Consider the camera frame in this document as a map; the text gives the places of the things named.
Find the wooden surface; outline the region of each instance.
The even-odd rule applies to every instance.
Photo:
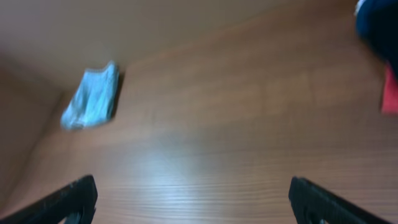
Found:
[[[60,91],[26,71],[16,78],[0,58],[0,207],[24,171]]]
[[[300,1],[132,65],[95,129],[60,130],[60,107],[2,214],[91,173],[94,223],[295,223],[297,175],[398,222],[398,118],[354,5]]]

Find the red fabric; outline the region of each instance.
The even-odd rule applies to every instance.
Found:
[[[398,114],[398,82],[390,65],[386,67],[386,83],[381,112],[385,114]]]

